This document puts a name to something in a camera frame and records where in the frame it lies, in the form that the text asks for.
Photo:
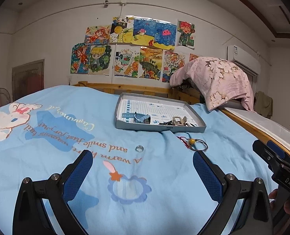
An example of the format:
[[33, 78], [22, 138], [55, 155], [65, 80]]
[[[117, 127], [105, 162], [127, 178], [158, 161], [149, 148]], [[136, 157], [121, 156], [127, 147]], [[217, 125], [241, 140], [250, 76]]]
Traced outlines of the person's right hand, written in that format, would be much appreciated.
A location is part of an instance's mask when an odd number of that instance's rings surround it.
[[270, 208], [273, 222], [276, 225], [281, 223], [283, 227], [288, 226], [290, 224], [290, 196], [288, 192], [278, 187], [268, 195], [268, 198], [271, 200]]

